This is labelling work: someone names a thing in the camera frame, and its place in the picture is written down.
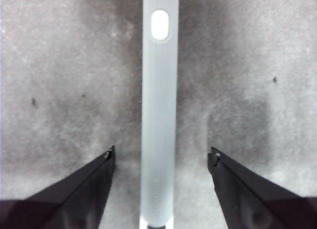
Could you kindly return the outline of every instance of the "gray carpet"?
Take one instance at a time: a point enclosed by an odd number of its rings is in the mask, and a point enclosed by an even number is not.
[[[1,0],[1,198],[112,144],[101,229],[138,227],[142,0]],[[224,229],[213,145],[317,195],[317,0],[180,0],[175,228]]]

